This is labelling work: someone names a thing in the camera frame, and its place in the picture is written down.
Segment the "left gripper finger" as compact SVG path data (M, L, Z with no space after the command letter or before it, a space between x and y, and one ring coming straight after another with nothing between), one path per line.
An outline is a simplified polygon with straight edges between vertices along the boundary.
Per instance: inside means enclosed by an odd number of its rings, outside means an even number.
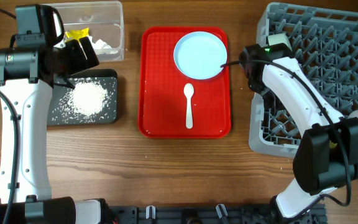
M98 57L94 51L94 48L91 44L89 37L83 37L80 39L80 44L83 48L84 54L86 56L86 66L87 68L93 68L99 65Z
M73 39L66 42L64 51L67 73L78 73L87 69L84 51L77 40Z

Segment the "white tissue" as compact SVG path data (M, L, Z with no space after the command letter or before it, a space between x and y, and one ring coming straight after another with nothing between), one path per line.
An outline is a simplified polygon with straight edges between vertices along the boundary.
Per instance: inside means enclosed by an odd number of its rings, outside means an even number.
M92 36L88 36L88 38L97 55L101 55L101 54L113 55L118 53L118 50L113 49L105 41L98 39L96 42L93 42Z

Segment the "green small bowl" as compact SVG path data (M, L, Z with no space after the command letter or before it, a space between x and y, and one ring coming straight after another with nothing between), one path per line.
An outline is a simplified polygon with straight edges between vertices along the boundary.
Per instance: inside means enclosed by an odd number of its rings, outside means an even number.
M271 46L276 44L285 44L289 49L291 48L291 43L286 34L274 34L267 36L267 45Z

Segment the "yellow plastic cup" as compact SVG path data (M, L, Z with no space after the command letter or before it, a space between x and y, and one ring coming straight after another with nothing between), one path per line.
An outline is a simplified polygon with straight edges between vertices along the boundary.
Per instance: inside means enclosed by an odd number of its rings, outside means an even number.
M337 143L334 143L334 142L332 142L332 141L329 142L329 148L330 148L330 149L335 149L336 146L337 146Z

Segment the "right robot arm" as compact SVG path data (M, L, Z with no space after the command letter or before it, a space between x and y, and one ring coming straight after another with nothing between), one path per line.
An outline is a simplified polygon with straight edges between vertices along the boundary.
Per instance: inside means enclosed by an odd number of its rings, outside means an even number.
M249 88L272 92L301 135L293 159L295 178L270 201L269 221L290 223L324 198L346 207L358 179L358 118L345 118L310 83L284 43L244 47L239 64Z

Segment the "light blue plate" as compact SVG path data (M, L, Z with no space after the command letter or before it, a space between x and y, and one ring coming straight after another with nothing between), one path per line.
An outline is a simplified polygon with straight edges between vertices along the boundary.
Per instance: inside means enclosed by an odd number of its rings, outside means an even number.
M190 32L176 43L173 60L186 77L207 80L223 70L221 66L227 62L227 48L210 32Z

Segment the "yellow foil wrapper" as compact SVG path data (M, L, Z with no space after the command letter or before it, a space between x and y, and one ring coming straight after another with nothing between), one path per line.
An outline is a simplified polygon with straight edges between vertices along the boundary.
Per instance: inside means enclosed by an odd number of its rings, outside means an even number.
M90 29L84 28L80 30L69 30L65 32L65 42L70 40L80 40L81 38L88 37L90 35Z

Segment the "white plastic spoon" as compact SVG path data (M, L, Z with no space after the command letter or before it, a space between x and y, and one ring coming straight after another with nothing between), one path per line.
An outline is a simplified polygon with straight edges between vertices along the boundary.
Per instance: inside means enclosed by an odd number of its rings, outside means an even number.
M184 95L186 97L186 128L192 129L193 128L193 114L192 114L192 105L191 99L194 95L194 87L191 83L187 83L184 86Z

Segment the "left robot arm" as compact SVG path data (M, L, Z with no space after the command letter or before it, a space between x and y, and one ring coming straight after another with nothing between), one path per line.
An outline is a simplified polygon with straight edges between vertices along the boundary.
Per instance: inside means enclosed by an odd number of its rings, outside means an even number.
M52 6L17 6L14 18L17 33L0 49L0 223L106 223L111 217L102 199L52 198L46 161L54 79L97 66L91 42L64 43Z

